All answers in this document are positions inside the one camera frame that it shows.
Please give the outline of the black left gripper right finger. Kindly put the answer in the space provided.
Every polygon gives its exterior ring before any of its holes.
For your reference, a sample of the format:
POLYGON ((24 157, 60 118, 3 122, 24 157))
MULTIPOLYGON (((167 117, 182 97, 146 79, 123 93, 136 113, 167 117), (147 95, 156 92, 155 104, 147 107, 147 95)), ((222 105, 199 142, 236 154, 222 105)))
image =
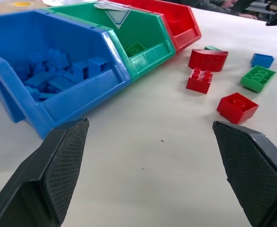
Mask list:
POLYGON ((212 129, 229 182, 252 227, 277 227, 277 147, 263 133, 222 121, 212 129))

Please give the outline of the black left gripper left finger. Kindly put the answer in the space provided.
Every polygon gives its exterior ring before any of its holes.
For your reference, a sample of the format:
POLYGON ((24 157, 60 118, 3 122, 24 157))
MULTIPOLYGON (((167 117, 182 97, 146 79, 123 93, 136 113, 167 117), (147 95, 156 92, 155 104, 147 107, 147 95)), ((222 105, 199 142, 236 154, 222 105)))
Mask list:
POLYGON ((89 120, 49 132, 0 192, 0 227, 61 227, 77 185, 89 120))

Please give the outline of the blue small building brick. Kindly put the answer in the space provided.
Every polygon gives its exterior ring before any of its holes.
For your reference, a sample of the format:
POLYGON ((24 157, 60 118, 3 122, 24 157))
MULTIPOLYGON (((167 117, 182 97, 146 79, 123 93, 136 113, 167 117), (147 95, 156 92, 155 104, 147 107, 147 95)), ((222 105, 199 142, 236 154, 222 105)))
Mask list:
POLYGON ((251 67, 261 66, 263 68, 269 69, 273 61, 273 56, 255 53, 250 61, 250 64, 251 67))

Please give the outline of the green long building brick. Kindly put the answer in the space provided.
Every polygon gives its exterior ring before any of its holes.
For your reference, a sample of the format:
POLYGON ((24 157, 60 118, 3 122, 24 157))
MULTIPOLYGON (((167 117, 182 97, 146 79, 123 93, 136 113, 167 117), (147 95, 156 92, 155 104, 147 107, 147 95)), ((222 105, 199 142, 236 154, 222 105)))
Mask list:
POLYGON ((241 78, 240 84, 249 90, 260 93, 275 74, 275 71, 256 65, 241 78))

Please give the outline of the red square hollow brick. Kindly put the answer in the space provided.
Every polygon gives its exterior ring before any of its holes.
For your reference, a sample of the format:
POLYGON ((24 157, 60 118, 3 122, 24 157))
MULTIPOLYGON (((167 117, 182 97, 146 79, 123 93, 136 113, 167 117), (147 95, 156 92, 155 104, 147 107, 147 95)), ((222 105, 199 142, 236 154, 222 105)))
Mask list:
POLYGON ((217 111, 233 124, 241 124, 254 116, 259 105, 240 93, 221 98, 217 111))

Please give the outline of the person in grey clothing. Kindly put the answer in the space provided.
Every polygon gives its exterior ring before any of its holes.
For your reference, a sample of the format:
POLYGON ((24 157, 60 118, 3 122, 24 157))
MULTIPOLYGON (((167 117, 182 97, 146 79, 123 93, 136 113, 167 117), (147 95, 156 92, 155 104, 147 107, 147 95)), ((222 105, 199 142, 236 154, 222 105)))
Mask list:
POLYGON ((173 0, 173 2, 177 4, 187 5, 197 9, 219 12, 248 19, 258 19, 256 16, 250 14, 233 12, 231 8, 237 1, 238 0, 173 0))

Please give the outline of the red curved building brick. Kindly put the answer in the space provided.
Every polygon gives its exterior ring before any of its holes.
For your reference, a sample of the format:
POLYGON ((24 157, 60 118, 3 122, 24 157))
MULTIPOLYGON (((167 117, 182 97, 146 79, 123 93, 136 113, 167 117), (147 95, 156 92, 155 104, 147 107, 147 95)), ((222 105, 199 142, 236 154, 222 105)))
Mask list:
POLYGON ((188 67, 199 68, 201 71, 220 72, 227 59, 228 52, 193 49, 188 67))

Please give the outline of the blue plastic storage bin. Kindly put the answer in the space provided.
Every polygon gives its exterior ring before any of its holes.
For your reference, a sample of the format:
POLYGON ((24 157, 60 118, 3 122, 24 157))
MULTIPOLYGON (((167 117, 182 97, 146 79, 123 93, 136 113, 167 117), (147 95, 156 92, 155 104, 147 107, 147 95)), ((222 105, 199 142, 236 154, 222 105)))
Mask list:
POLYGON ((42 10, 0 15, 0 102, 13 122, 27 121, 44 138, 62 123, 78 119, 131 82, 107 31, 42 10), (47 66, 47 53, 66 53, 70 66, 47 66), (99 57, 109 67, 77 82, 72 64, 99 57), (59 93, 24 81, 40 72, 54 73, 75 83, 59 93))

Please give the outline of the red plastic storage bin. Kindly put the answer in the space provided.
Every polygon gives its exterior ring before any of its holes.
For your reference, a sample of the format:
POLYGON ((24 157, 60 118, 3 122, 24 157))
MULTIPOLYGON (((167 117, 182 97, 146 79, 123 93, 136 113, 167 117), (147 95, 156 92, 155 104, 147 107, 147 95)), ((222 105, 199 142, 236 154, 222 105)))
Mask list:
POLYGON ((108 0, 136 10, 159 14, 177 52, 201 38, 201 31, 189 6, 163 0, 108 0))

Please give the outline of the blue flat building brick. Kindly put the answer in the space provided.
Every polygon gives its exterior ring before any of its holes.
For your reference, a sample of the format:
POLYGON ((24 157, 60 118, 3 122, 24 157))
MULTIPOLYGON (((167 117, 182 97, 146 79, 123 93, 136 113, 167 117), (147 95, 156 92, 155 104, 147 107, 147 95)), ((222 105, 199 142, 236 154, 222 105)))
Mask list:
POLYGON ((55 77, 48 81, 49 89, 54 93, 59 93, 74 86, 75 83, 67 80, 64 77, 55 77))
POLYGON ((35 76, 32 76, 30 79, 24 81, 24 84, 33 88, 44 87, 49 80, 54 78, 54 76, 55 74, 51 72, 40 72, 35 76))

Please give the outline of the red square brick with studs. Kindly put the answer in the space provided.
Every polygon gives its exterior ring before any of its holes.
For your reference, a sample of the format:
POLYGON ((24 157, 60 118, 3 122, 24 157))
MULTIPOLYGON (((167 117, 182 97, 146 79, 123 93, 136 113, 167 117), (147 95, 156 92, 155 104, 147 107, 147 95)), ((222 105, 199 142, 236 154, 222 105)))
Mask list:
POLYGON ((186 88, 199 93, 207 94, 211 85, 213 73, 194 68, 189 76, 186 88))

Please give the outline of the green plastic storage bin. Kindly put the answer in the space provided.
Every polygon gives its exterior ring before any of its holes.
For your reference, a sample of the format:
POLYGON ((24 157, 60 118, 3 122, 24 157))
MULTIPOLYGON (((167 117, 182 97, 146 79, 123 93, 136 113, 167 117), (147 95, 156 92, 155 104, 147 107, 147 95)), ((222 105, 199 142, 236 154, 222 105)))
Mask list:
POLYGON ((158 14, 108 1, 56 6, 44 10, 106 30, 132 81, 141 78, 176 54, 172 40, 158 14), (140 42, 146 50, 128 57, 125 49, 134 42, 140 42))

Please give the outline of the green brick in bin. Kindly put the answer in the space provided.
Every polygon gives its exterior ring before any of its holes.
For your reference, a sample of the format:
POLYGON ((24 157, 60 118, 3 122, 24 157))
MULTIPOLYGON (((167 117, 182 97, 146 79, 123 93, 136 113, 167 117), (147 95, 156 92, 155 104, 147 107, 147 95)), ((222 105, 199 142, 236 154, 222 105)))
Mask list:
POLYGON ((145 51, 146 48, 140 43, 140 42, 134 42, 129 47, 125 49, 125 52, 128 57, 133 57, 143 51, 145 51))

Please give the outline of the brown tape roll yellow core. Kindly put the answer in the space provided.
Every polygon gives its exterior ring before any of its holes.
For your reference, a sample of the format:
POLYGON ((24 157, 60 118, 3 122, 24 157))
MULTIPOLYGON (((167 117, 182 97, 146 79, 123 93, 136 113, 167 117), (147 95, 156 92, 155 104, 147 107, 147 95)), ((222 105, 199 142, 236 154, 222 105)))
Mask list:
POLYGON ((46 7, 46 4, 36 0, 6 0, 0 2, 0 13, 21 12, 46 7))

